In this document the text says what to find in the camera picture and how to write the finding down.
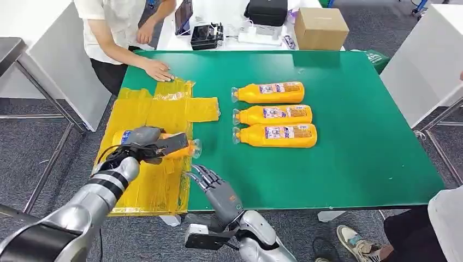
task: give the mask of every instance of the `yellow plastic sheet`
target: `yellow plastic sheet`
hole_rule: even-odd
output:
[[[176,79],[159,82],[154,96],[147,90],[122,88],[115,101],[98,157],[112,145],[120,130],[147,125],[162,127],[167,133],[185,132],[192,138],[192,125],[186,109],[191,98],[192,82]],[[182,173],[190,169],[191,158],[164,159],[160,165],[142,162],[139,176],[117,202],[112,216],[170,215],[187,210],[189,178]]]
[[[187,100],[189,122],[218,121],[220,110],[217,97],[196,97]]]

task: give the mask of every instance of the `person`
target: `person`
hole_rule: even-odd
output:
[[[365,240],[345,225],[337,227],[337,237],[358,262],[460,262],[463,261],[461,199],[463,186],[442,190],[427,207],[388,217],[384,232],[390,245]],[[320,257],[316,262],[333,261]]]
[[[157,11],[139,28],[146,0],[74,0],[84,22],[84,49],[106,89],[117,96],[127,65],[143,69],[157,81],[174,79],[164,62],[133,51],[152,39],[157,23],[175,9],[175,0],[162,1]]]

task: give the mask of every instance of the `power strip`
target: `power strip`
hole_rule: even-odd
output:
[[[255,27],[250,27],[248,32],[240,32],[238,34],[238,42],[273,46],[281,46],[282,43],[280,37],[275,40],[271,35],[257,34]]]

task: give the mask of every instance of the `floor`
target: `floor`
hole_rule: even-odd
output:
[[[392,56],[416,23],[409,16],[413,5],[396,0],[336,0],[335,8],[343,14],[351,32],[345,47],[374,49]],[[159,25],[151,43],[156,46]],[[32,213],[43,217],[65,204],[88,179],[92,164],[110,115],[108,105],[97,132],[80,136],[72,131],[62,156],[42,191]],[[0,99],[0,114],[53,112],[43,101]],[[460,112],[454,118],[461,118]],[[35,183],[66,127],[63,121],[2,121],[0,124],[0,201],[22,209]],[[435,134],[453,163],[463,170],[463,131],[438,127]],[[442,175],[447,187],[455,183],[436,151],[428,141],[423,147]],[[386,216],[401,211],[387,210]],[[278,236],[298,261],[314,261],[316,253],[339,254],[334,261],[355,261],[337,241],[335,228],[345,224],[366,239],[387,243],[383,217],[378,211],[349,211],[329,223],[320,223],[317,213],[308,210],[266,211],[263,216],[275,227]],[[0,217],[0,239],[18,230],[23,224]],[[103,261],[242,261],[238,252],[224,247],[218,252],[186,249],[182,246],[186,225],[169,227],[158,217],[110,217],[103,225]],[[88,261],[98,261],[98,236]]]

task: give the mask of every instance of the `bottle label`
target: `bottle label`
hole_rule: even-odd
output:
[[[286,111],[280,108],[266,106],[263,109],[264,118],[285,118],[285,117],[298,117],[307,116],[306,105],[290,105],[286,107]]]
[[[285,118],[287,113],[279,108],[264,108],[264,118]]]
[[[307,124],[283,127],[265,127],[265,138],[267,139],[289,139],[289,138],[310,138],[312,132]]]
[[[305,110],[307,105],[290,105],[286,108],[288,116],[307,116],[307,111]]]
[[[127,131],[124,132],[124,134],[121,137],[121,145],[126,144],[127,139],[129,138],[129,135],[131,134],[131,132],[132,131],[130,131],[130,130],[127,130]]]
[[[284,82],[275,84],[259,85],[261,94],[284,93],[299,90],[298,82]]]

